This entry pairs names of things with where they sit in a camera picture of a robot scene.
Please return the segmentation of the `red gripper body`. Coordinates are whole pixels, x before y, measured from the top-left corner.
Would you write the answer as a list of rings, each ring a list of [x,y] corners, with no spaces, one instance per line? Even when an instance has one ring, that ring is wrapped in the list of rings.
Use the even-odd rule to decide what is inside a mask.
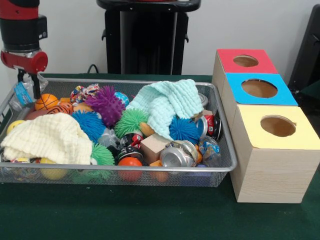
[[[29,74],[43,72],[48,65],[47,54],[40,50],[27,53],[8,52],[2,50],[0,58],[6,67],[11,69],[21,69]]]

